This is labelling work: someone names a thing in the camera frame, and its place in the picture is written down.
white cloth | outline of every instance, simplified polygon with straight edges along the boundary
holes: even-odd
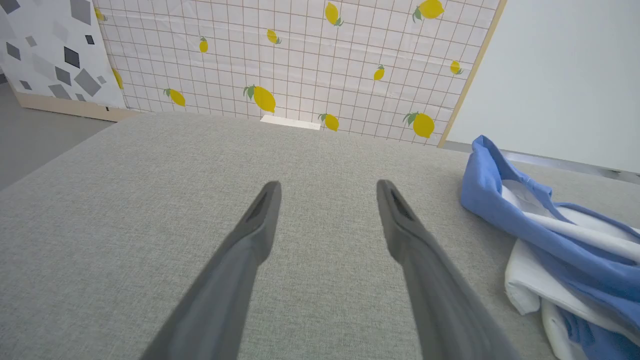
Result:
[[[633,241],[630,234],[603,220],[567,208],[558,210],[576,225],[557,220],[526,187],[515,181],[503,182],[502,197],[547,229],[640,263],[640,245]],[[580,360],[584,353],[581,348],[576,350],[575,344],[568,339],[564,320],[553,305],[604,329],[622,334],[640,346],[640,336],[633,329],[607,316],[594,304],[586,304],[574,296],[542,267],[522,240],[517,240],[511,251],[504,285],[507,297],[522,315],[539,310],[541,298],[543,302],[545,299],[548,301],[543,312],[545,332],[554,354],[561,360]]]
[[[588,360],[579,344],[569,340],[564,319],[553,303],[542,299],[542,324],[554,355],[560,360]]]

wooden board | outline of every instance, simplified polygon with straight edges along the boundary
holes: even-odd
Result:
[[[66,100],[59,99],[57,97],[25,94],[23,92],[15,91],[13,85],[11,86],[15,97],[18,99],[18,103],[23,108],[52,111],[55,113],[63,113],[75,116],[88,117],[91,119],[100,119],[118,122],[139,115],[137,111],[110,108],[92,102]]]

wooden frame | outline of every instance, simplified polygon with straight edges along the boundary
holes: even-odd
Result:
[[[451,118],[449,119],[449,123],[447,127],[444,129],[444,133],[442,133],[442,137],[440,138],[440,142],[438,142],[438,147],[443,147],[444,143],[447,141],[447,136],[449,135],[449,131],[451,130],[451,126],[453,126],[453,122],[456,120],[456,116],[458,116],[458,112],[462,107],[462,103],[465,101],[465,97],[467,96],[467,92],[471,87],[471,83],[476,76],[476,72],[478,71],[478,67],[482,63],[482,59],[484,57],[484,53],[486,53],[486,48],[489,47],[489,42],[491,41],[491,37],[495,32],[495,28],[498,26],[498,22],[500,21],[500,17],[502,16],[502,12],[504,11],[504,7],[507,5],[507,0],[500,0],[500,4],[498,4],[498,8],[495,10],[495,15],[493,16],[493,21],[491,22],[491,26],[486,33],[486,37],[484,38],[484,42],[482,47],[480,48],[480,52],[476,58],[476,62],[471,68],[471,74],[469,74],[469,78],[465,83],[465,87],[462,88],[462,93],[460,94],[460,98],[458,99],[458,103],[456,104],[455,109],[453,109],[453,113],[451,114]]]
[[[63,113],[113,122],[118,122],[120,120],[126,119],[127,117],[140,115],[140,113],[137,111],[98,105],[93,102],[59,99],[57,97],[44,95],[25,94],[24,92],[16,91],[13,85],[11,85],[11,89],[13,90],[13,94],[15,95],[16,99],[18,99],[18,103],[23,108],[52,111],[55,113]]]

gray floor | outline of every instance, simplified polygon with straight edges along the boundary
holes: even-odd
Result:
[[[0,190],[58,157],[112,122],[20,107],[0,85]]]

folded fabric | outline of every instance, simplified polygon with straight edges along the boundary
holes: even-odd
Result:
[[[569,311],[556,309],[564,319],[568,337],[580,344],[589,360],[640,360],[640,348],[626,337],[589,323]]]
[[[587,360],[582,346],[569,339],[569,330],[558,307],[545,299],[542,300],[541,307],[542,324],[554,355],[560,360]]]
[[[552,203],[551,189],[514,168],[489,139],[480,136],[472,147],[463,178],[462,205],[526,241],[542,267],[568,291],[637,334],[640,331],[640,268],[635,260],[640,258],[640,252],[636,252],[635,246],[640,234],[588,209],[562,204],[575,212],[569,219],[564,215],[568,214],[566,209],[561,211]],[[515,195],[512,200],[516,205],[502,196],[505,188]],[[579,229],[573,220],[583,216],[612,225],[620,232],[619,236]],[[549,220],[559,221],[551,224]],[[640,348],[633,347],[640,353]]]
[[[521,240],[517,240],[513,246],[504,282],[507,297],[521,315],[538,311],[542,298],[543,302],[548,301],[640,345],[640,337],[633,329],[626,329],[624,322],[615,321],[597,307],[590,306],[572,294],[542,267],[529,246]]]

